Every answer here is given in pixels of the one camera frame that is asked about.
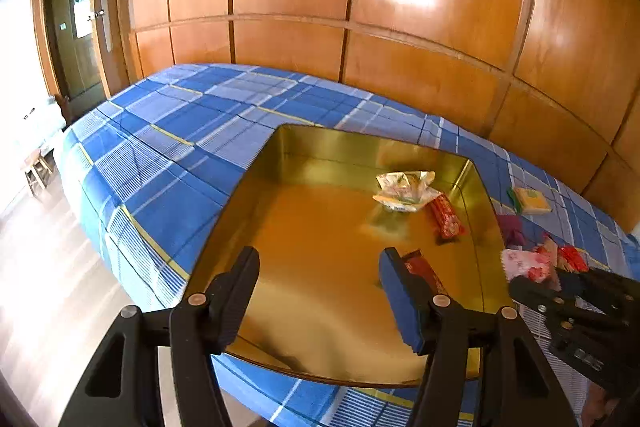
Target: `wooden floor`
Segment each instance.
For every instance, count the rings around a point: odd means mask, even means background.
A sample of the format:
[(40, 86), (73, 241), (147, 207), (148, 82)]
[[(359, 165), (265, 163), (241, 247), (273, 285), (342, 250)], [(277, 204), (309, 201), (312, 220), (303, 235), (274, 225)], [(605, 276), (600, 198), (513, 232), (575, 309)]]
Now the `wooden floor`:
[[(131, 300), (71, 212), (57, 172), (36, 196), (24, 190), (0, 216), (0, 371), (34, 422), (55, 427), (102, 336)], [(179, 426), (168, 348), (159, 365), (165, 421)], [(229, 395), (225, 401), (236, 427), (265, 425)]]

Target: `checkered fabric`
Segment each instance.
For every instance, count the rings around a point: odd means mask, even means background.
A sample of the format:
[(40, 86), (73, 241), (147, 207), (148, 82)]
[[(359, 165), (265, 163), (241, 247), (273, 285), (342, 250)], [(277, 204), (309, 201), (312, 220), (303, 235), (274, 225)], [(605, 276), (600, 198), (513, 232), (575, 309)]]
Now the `checkered fabric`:
[[(130, 297), (174, 306), (231, 191), (281, 123), (340, 128), (471, 158), (499, 214), (509, 187), (541, 190), (553, 211), (524, 216), (532, 245), (547, 232), (591, 266), (640, 276), (640, 248), (602, 211), (540, 168), (439, 116), (344, 84), (233, 64), (184, 64), (153, 74), (85, 115), (55, 151), (66, 197)], [(522, 313), (543, 348), (548, 331)], [(548, 354), (579, 410), (586, 381)], [(282, 427), (404, 425), (415, 389), (341, 388), (214, 357), (220, 385)], [(459, 425), (470, 425), (469, 382)]]

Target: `wooden stool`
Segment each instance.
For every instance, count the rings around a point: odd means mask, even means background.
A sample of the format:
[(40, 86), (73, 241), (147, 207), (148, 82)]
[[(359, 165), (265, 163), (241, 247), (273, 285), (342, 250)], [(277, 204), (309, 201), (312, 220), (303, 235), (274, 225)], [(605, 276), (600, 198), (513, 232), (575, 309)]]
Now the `wooden stool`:
[(33, 152), (31, 152), (30, 155), (28, 155), (27, 158), (25, 158), (24, 162), (22, 162), (22, 165), (20, 166), (20, 170), (22, 170), (22, 172), (24, 172), (24, 176), (27, 178), (27, 186), (29, 187), (29, 190), (31, 191), (31, 196), (35, 196), (35, 194), (33, 192), (33, 185), (32, 185), (34, 182), (32, 182), (30, 180), (30, 178), (29, 178), (29, 172), (30, 171), (33, 173), (34, 178), (36, 178), (36, 181), (38, 182), (38, 185), (40, 185), (40, 187), (42, 187), (43, 190), (44, 190), (44, 188), (46, 188), (44, 182), (42, 181), (42, 178), (38, 174), (38, 169), (36, 168), (36, 165), (38, 163), (46, 171), (48, 171), (49, 174), (53, 174), (53, 172), (51, 171), (51, 169), (47, 165), (47, 162), (44, 161), (44, 158), (42, 157), (42, 153), (41, 153), (40, 149), (36, 149)]

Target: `white wall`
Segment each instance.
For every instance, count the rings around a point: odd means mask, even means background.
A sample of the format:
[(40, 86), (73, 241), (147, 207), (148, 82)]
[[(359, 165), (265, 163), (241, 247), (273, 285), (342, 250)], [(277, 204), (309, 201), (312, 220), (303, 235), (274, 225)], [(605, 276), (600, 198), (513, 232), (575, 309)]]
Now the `white wall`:
[(47, 96), (33, 29), (31, 0), (0, 0), (0, 212), (22, 186), (7, 159), (12, 122)]

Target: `red candy wrapper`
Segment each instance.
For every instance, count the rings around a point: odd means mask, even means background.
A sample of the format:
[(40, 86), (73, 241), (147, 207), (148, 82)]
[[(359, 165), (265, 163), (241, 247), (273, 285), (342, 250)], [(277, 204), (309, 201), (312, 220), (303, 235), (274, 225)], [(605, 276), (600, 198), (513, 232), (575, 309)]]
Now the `red candy wrapper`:
[(465, 229), (460, 223), (458, 216), (456, 215), (449, 198), (444, 194), (439, 195), (431, 203), (429, 203), (433, 215), (440, 227), (440, 236), (443, 239), (452, 239), (457, 235), (465, 232)]
[(564, 257), (564, 259), (571, 265), (571, 267), (578, 272), (587, 272), (589, 267), (585, 263), (584, 259), (577, 251), (575, 247), (566, 245), (565, 247), (558, 248), (558, 254)]
[(533, 282), (543, 282), (551, 272), (551, 254), (544, 248), (537, 248), (533, 252), (502, 250), (500, 259), (509, 281), (518, 275), (524, 275)]
[(402, 256), (402, 261), (404, 262), (406, 269), (409, 270), (409, 273), (418, 275), (427, 281), (432, 292), (441, 294), (447, 293), (442, 281), (440, 281), (436, 272), (433, 271), (429, 262), (422, 256), (422, 252), (420, 252), (420, 250), (415, 250)]

